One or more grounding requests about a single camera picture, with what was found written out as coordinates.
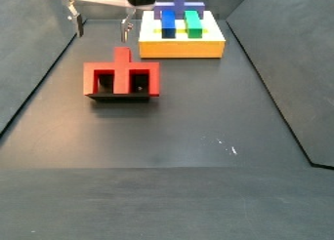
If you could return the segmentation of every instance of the gray mat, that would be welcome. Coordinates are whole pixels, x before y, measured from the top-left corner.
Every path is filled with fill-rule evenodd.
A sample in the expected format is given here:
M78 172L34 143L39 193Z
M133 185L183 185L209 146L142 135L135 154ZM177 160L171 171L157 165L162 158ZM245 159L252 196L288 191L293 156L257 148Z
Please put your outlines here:
M246 0L227 19L310 161L332 167L333 12L333 0Z
M227 38L219 60L161 62L161 98L97 103L83 95L86 61L139 59L139 23L127 45L117 20L89 21L0 144L0 169L308 166L243 50Z
M260 168L0 172L2 239L318 240L333 172Z

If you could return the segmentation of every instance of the gray wall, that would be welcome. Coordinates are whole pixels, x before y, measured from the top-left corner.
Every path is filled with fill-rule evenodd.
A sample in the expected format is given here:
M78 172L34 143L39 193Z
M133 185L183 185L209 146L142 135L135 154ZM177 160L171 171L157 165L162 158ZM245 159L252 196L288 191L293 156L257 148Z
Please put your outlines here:
M334 166L334 0L246 0L227 18L313 163Z
M60 0L0 0L0 133L74 37Z
M201 1L206 4L207 10L210 10L218 19L226 19L231 12L237 9L245 0L187 0ZM105 19L123 19L126 11L123 8L91 4L87 2L78 3L78 9L89 19L105 20ZM138 13L137 19L141 19L142 12Z

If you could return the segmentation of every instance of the blue block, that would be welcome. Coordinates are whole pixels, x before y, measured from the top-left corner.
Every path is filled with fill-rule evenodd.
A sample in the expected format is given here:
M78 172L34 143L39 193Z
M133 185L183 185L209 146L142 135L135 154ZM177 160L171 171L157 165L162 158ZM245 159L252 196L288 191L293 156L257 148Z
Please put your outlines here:
M162 11L162 38L175 38L175 12L171 10Z

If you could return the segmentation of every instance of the white speck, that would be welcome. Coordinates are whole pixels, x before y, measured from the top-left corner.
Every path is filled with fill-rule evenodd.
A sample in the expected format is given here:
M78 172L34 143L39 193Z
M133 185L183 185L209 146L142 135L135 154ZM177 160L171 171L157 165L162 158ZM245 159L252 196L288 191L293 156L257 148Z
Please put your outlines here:
M235 150L235 147L234 147L234 146L233 146L233 151L234 151L235 155L238 155L238 153L237 153L237 150Z

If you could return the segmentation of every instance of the gray floor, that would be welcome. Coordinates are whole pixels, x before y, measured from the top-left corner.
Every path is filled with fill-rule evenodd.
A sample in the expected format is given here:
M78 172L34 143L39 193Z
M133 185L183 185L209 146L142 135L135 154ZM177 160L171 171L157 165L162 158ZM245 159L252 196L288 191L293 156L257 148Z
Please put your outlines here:
M106 104L83 96L83 63L125 45L117 21L87 22L2 139L2 239L332 239L333 172L219 25L222 60L149 60L161 98Z

